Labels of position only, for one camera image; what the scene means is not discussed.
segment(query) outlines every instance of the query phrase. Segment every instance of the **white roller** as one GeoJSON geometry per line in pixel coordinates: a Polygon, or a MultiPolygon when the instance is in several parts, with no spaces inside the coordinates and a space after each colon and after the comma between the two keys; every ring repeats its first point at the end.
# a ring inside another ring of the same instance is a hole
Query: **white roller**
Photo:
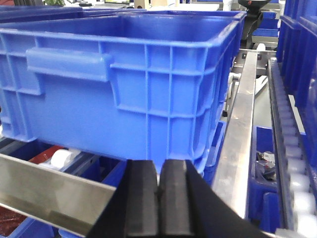
{"type": "Polygon", "coordinates": [[[317,238],[317,217],[312,214],[298,214],[297,232],[307,238],[317,238]]]}
{"type": "Polygon", "coordinates": [[[308,176],[298,173],[290,174],[290,189],[291,191],[308,192],[310,188],[310,181],[308,176]]]}
{"type": "Polygon", "coordinates": [[[294,192],[293,210],[298,214],[309,213],[314,214],[316,210],[316,201],[312,193],[309,192],[294,192]]]}
{"type": "Polygon", "coordinates": [[[51,165],[61,169],[64,167],[65,163],[67,161],[70,161],[70,158],[72,156],[72,152],[68,150],[57,150],[51,159],[51,165]]]}
{"type": "MultiPolygon", "coordinates": [[[[292,136],[295,135],[295,132],[293,132],[292,129],[294,129],[294,128],[290,127],[290,128],[285,129],[285,130],[282,129],[283,135],[284,135],[284,133],[286,133],[286,135],[292,135],[292,136]]],[[[285,156],[287,158],[300,159],[302,157],[302,154],[303,153],[302,153],[301,148],[299,148],[297,146],[290,146],[290,145],[285,146],[285,156]]]]}
{"type": "Polygon", "coordinates": [[[257,51],[266,51],[265,44],[260,43],[257,47],[257,51]]]}
{"type": "MultiPolygon", "coordinates": [[[[284,120],[286,126],[290,126],[291,123],[293,123],[292,120],[284,120]]],[[[284,144],[285,145],[291,145],[291,146],[298,146],[299,139],[296,136],[287,136],[284,138],[284,144]]]]}
{"type": "Polygon", "coordinates": [[[304,174],[306,169],[306,164],[303,160],[288,159],[287,170],[289,173],[299,173],[304,174]]]}

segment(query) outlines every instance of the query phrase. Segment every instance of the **blue plastic tray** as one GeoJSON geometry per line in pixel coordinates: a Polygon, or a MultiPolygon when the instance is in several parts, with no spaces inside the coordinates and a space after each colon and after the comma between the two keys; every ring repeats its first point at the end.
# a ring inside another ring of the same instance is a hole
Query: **blue plastic tray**
{"type": "Polygon", "coordinates": [[[300,66],[296,65],[296,58],[303,48],[300,41],[302,27],[297,20],[288,16],[281,16],[280,36],[276,57],[282,63],[281,75],[284,76],[284,86],[288,94],[294,95],[297,90],[300,66]]]}
{"type": "Polygon", "coordinates": [[[240,40],[242,37],[244,19],[247,15],[245,11],[176,11],[176,10],[164,10],[164,11],[144,11],[143,14],[161,14],[161,15],[197,15],[197,16],[209,16],[214,18],[230,17],[232,20],[239,21],[239,32],[236,38],[235,55],[239,53],[240,40]]]}
{"type": "Polygon", "coordinates": [[[267,192],[263,196],[263,212],[259,228],[262,231],[275,233],[276,229],[280,227],[278,195],[274,192],[267,192]]]}
{"type": "MultiPolygon", "coordinates": [[[[265,127],[256,127],[253,132],[253,148],[250,166],[249,179],[249,218],[251,220],[261,221],[264,211],[264,194],[267,192],[277,193],[276,182],[267,181],[256,171],[256,152],[273,152],[272,129],[265,127]]],[[[270,227],[276,227],[278,224],[271,224],[270,227]]]]}
{"type": "Polygon", "coordinates": [[[295,105],[298,107],[305,132],[309,141],[308,159],[313,167],[317,167],[317,17],[301,19],[303,30],[301,40],[303,41],[303,52],[298,56],[301,60],[301,71],[299,72],[298,90],[295,95],[295,105]]]}
{"type": "Polygon", "coordinates": [[[297,20],[301,16],[316,16],[316,0],[287,0],[284,15],[297,20]]]}
{"type": "Polygon", "coordinates": [[[56,229],[43,222],[26,218],[8,237],[0,238],[54,238],[56,229]]]}
{"type": "Polygon", "coordinates": [[[83,17],[81,7],[22,6],[0,8],[0,23],[83,17]]]}
{"type": "Polygon", "coordinates": [[[18,29],[0,29],[6,137],[152,159],[158,170],[205,155],[237,21],[129,14],[2,27],[18,29]]]}
{"type": "Polygon", "coordinates": [[[264,11],[263,12],[263,18],[264,19],[275,19],[276,18],[276,12],[264,11]]]}
{"type": "Polygon", "coordinates": [[[0,23],[73,19],[113,15],[119,12],[140,12],[144,9],[105,9],[58,6],[0,6],[0,23]]]}
{"type": "Polygon", "coordinates": [[[204,169],[203,178],[209,185],[212,184],[214,174],[219,162],[219,157],[222,149],[224,133],[226,129],[226,123],[220,121],[214,135],[213,142],[210,147],[209,156],[206,162],[206,167],[204,169]]]}

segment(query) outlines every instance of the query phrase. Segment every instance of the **red item in bin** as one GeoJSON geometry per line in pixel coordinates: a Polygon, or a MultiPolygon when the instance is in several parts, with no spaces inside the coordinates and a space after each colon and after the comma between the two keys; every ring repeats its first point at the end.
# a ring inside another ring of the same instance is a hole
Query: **red item in bin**
{"type": "MultiPolygon", "coordinates": [[[[51,158],[57,150],[62,148],[61,146],[52,146],[50,149],[33,157],[29,162],[34,164],[43,163],[51,158]]],[[[25,219],[26,216],[0,207],[0,235],[4,237],[9,236],[25,219]]]]}
{"type": "Polygon", "coordinates": [[[25,219],[26,216],[0,207],[0,235],[9,236],[25,219]]]}
{"type": "Polygon", "coordinates": [[[37,156],[33,157],[29,160],[29,162],[34,164],[40,164],[48,160],[53,156],[53,154],[60,149],[63,149],[64,147],[61,146],[52,146],[50,149],[47,149],[46,151],[43,151],[41,154],[38,154],[37,156]]]}

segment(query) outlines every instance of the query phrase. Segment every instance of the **metal frame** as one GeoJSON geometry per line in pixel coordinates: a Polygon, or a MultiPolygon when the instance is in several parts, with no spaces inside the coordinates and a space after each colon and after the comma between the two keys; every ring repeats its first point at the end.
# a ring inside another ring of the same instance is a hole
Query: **metal frame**
{"type": "Polygon", "coordinates": [[[0,204],[85,236],[115,188],[0,154],[0,204]]]}
{"type": "Polygon", "coordinates": [[[214,192],[242,218],[247,217],[257,61],[257,52],[247,53],[212,185],[214,192]]]}

